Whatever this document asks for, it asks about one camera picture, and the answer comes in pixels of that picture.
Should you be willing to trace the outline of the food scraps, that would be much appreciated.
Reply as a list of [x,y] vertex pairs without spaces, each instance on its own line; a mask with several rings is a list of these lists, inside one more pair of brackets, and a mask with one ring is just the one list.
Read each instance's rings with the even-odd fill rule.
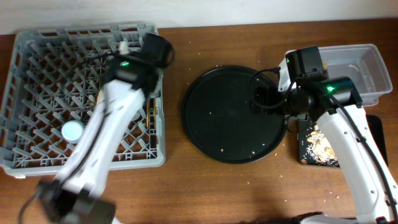
[[298,134],[299,161],[303,165],[339,167],[336,154],[317,124]]

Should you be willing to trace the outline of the wooden chopstick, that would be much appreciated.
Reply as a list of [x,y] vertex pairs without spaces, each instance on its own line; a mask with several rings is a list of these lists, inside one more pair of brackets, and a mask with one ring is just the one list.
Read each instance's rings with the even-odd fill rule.
[[157,107],[156,107],[156,99],[153,98],[153,111],[154,111],[154,128],[156,128],[156,115],[157,115]]
[[150,126],[150,100],[147,100],[146,103],[146,128]]

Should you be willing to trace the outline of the blue plastic cup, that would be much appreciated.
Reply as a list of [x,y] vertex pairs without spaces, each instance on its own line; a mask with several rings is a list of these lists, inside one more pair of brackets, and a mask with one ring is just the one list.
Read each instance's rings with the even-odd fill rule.
[[64,140],[69,143],[76,144],[83,135],[84,124],[81,121],[67,121],[61,128],[61,134]]

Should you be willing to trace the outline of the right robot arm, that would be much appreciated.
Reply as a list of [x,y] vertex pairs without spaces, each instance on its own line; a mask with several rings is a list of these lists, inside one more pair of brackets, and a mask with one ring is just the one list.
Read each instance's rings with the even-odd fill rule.
[[397,183],[371,134],[352,79],[330,78],[316,46],[287,52],[270,71],[287,77],[289,85],[256,87],[249,94],[253,106],[283,121],[307,114],[331,144],[354,200],[354,219],[310,213],[299,223],[397,223]]

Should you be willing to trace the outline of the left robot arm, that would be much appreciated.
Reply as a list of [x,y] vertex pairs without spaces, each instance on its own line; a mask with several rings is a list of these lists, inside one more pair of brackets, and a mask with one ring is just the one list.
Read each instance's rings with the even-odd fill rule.
[[174,60],[165,38],[147,34],[139,51],[119,49],[103,78],[102,95],[76,148],[39,199],[51,223],[119,223],[116,205],[101,198],[109,168],[133,116],[158,95],[160,73]]

